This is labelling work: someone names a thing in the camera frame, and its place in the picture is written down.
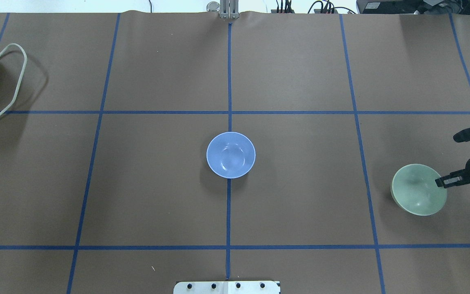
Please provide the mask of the white metal base plate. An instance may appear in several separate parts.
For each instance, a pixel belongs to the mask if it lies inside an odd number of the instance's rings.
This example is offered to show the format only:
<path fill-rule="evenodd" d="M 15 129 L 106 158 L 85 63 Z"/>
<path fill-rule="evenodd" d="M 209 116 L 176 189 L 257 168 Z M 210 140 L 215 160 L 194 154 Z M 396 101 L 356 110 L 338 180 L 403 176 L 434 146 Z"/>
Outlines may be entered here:
<path fill-rule="evenodd" d="M 182 281 L 174 294 L 280 294 L 278 281 Z"/>

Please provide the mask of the blue bowl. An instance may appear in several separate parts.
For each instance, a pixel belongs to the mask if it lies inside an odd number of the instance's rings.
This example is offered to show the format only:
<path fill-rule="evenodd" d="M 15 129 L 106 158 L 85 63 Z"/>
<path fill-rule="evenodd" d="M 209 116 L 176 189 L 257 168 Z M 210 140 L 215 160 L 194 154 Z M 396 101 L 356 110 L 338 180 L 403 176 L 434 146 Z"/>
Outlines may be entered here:
<path fill-rule="evenodd" d="M 250 172 L 256 161 L 256 148 L 244 134 L 229 131 L 215 136 L 206 149 L 206 162 L 216 175 L 240 178 Z"/>

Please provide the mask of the brown paper table mat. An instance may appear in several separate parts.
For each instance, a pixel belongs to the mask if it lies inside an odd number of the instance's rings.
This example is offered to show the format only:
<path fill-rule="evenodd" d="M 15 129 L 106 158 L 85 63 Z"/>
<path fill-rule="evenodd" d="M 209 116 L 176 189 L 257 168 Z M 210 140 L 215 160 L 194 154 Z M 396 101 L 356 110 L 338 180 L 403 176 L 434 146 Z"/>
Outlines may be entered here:
<path fill-rule="evenodd" d="M 0 294 L 470 293 L 470 185 L 431 216 L 390 195 L 470 158 L 470 16 L 0 13 L 10 43 Z M 206 162 L 229 131 L 235 179 Z"/>

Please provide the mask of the green bowl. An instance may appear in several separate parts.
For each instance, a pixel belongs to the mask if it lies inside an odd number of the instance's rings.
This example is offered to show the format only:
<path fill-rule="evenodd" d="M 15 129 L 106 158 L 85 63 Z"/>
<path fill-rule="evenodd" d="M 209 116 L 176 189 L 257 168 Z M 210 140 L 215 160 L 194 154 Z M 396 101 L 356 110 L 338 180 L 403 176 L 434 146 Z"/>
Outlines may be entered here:
<path fill-rule="evenodd" d="M 447 191 L 436 185 L 439 174 L 423 164 L 401 167 L 390 182 L 390 195 L 398 207 L 416 216 L 431 216 L 446 204 Z"/>

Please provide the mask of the black electronics box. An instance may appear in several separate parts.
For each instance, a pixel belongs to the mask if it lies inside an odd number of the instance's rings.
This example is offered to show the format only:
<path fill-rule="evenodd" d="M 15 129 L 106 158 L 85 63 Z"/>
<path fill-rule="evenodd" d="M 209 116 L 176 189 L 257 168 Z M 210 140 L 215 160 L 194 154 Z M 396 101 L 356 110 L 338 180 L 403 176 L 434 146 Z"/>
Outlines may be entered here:
<path fill-rule="evenodd" d="M 470 15 L 470 0 L 357 0 L 360 14 Z"/>

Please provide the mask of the black power strip with plugs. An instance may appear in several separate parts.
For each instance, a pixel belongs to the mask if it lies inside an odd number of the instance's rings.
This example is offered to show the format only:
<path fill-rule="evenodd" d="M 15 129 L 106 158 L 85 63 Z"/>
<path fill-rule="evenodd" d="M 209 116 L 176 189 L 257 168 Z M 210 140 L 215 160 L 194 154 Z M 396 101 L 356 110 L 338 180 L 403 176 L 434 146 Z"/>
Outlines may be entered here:
<path fill-rule="evenodd" d="M 355 0 L 265 0 L 267 13 L 321 13 L 358 14 Z"/>

